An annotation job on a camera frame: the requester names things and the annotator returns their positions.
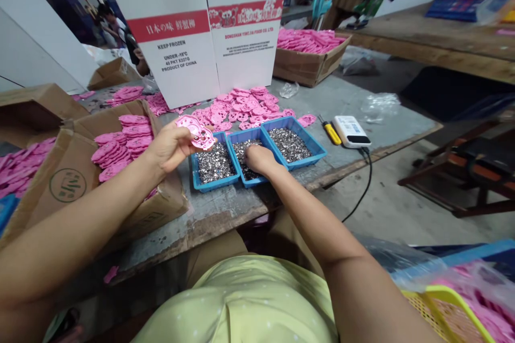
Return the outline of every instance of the metal part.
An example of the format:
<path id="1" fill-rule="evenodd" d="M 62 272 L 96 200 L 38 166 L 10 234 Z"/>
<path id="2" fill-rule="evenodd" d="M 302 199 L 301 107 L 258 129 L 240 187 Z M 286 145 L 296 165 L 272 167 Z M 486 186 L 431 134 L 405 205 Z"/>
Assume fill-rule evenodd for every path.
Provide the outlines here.
<path id="1" fill-rule="evenodd" d="M 261 143 L 261 141 L 259 139 L 253 139 L 253 140 L 249 139 L 248 141 L 239 142 L 239 143 L 235 143 L 232 145 L 232 147 L 234 148 L 234 151 L 236 152 L 236 157 L 238 158 L 238 162 L 240 163 L 241 171 L 243 172 L 243 177 L 245 178 L 246 181 L 250 181 L 255 178 L 261 177 L 261 174 L 256 173 L 255 171 L 252 171 L 247 166 L 247 163 L 245 162 L 245 150 L 247 150 L 247 148 L 250 145 L 263 146 L 263 144 Z"/>
<path id="2" fill-rule="evenodd" d="M 300 161 L 313 155 L 306 147 L 304 141 L 290 129 L 273 129 L 268 133 L 287 163 Z"/>
<path id="3" fill-rule="evenodd" d="M 210 152 L 197 153 L 198 176 L 202 184 L 218 181 L 236 174 L 229 151 L 223 143 L 216 143 Z"/>

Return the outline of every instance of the cardboard box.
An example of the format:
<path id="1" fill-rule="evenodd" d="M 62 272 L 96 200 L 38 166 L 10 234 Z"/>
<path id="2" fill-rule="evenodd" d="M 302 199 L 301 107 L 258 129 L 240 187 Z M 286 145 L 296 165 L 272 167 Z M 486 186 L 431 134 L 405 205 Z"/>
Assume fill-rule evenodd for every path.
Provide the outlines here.
<path id="1" fill-rule="evenodd" d="M 220 91 L 268 86 L 283 0 L 208 0 Z"/>
<path id="2" fill-rule="evenodd" d="M 98 148 L 94 138 L 106 132 L 121 131 L 118 117 L 124 114 L 148 116 L 154 135 L 161 128 L 160 121 L 150 112 L 147 102 L 141 100 L 75 121 L 66 121 L 54 148 L 36 173 L 0 238 L 0 249 L 26 229 L 99 185 L 101 169 L 91 162 L 91 156 Z M 170 173 L 159 185 L 158 193 L 142 202 L 126 219 L 104 251 L 116 250 L 143 237 L 185 213 L 187 207 L 179 176 Z"/>
<path id="3" fill-rule="evenodd" d="M 139 76 L 138 72 L 124 58 L 119 57 L 98 67 L 93 73 L 87 88 L 89 90 L 100 90 L 101 88 L 108 88 L 139 79 L 141 79 L 141 76 Z"/>
<path id="4" fill-rule="evenodd" d="M 55 137 L 63 120 L 90 113 L 55 83 L 0 93 L 0 139 L 20 148 Z"/>
<path id="5" fill-rule="evenodd" d="M 347 39 L 323 55 L 278 48 L 275 56 L 274 76 L 299 82 L 303 86 L 316 86 L 338 68 L 345 48 L 350 43 L 351 35 L 339 34 L 339 37 L 347 37 Z"/>
<path id="6" fill-rule="evenodd" d="M 116 0 L 170 108 L 220 93 L 206 0 Z"/>

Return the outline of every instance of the screwdriver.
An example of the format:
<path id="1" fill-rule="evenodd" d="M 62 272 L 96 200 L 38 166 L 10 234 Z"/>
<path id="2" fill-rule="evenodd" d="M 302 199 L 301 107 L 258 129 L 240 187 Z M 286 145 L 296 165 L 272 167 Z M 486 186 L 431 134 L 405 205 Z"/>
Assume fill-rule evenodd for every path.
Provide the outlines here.
<path id="1" fill-rule="evenodd" d="M 336 134 L 336 131 L 334 131 L 333 125 L 331 125 L 327 121 L 324 121 L 323 118 L 322 118 L 322 115 L 319 115 L 318 118 L 322 122 L 322 126 L 323 126 L 324 130 L 326 131 L 327 135 L 329 135 L 329 138 L 331 139 L 331 141 L 335 145 L 341 145 L 342 144 L 342 140 L 340 139 L 338 134 Z"/>

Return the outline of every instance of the yellow screwdriver handle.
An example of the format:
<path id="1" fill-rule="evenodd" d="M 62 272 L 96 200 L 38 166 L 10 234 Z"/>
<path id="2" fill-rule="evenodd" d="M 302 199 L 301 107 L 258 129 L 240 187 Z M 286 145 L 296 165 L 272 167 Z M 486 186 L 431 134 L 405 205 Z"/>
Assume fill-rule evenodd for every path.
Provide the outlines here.
<path id="1" fill-rule="evenodd" d="M 331 126 L 330 123 L 326 124 L 323 128 L 326 129 L 326 133 L 329 135 L 329 138 L 335 145 L 342 144 L 342 140 L 340 139 L 338 134 L 336 134 L 336 131 L 334 131 L 333 126 Z"/>

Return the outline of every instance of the wooden chair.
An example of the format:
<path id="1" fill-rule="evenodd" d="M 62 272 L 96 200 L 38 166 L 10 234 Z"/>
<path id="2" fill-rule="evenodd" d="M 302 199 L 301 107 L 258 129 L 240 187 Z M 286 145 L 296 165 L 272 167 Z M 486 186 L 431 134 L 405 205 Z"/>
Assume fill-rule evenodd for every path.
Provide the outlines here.
<path id="1" fill-rule="evenodd" d="M 475 165 L 473 167 L 473 172 L 482 177 L 482 179 L 484 179 L 484 183 L 473 180 L 466 169 L 467 160 L 452 152 L 452 148 L 454 146 L 459 146 L 468 140 L 476 138 L 491 128 L 504 123 L 512 123 L 512 116 L 513 115 L 506 119 L 506 115 L 504 115 L 504 117 L 500 116 L 494 121 L 483 123 L 477 128 L 464 134 L 463 137 L 455 139 L 446 146 L 430 152 L 422 162 L 419 162 L 420 166 L 412 175 L 399 180 L 397 184 L 400 186 L 407 186 L 431 199 L 435 203 L 448 208 L 452 214 L 458 218 L 515 211 L 515 183 L 506 182 L 504 184 L 495 184 L 495 182 L 502 178 L 501 175 L 480 165 Z M 495 141 L 504 145 L 514 145 L 515 129 L 509 130 L 495 137 Z M 467 208 L 461 207 L 420 184 L 420 180 L 422 178 L 431 175 L 439 175 L 453 182 L 458 181 L 459 184 L 457 187 L 464 190 L 479 188 L 476 205 Z M 489 204 L 489 191 L 493 191 L 507 198 L 507 200 Z"/>

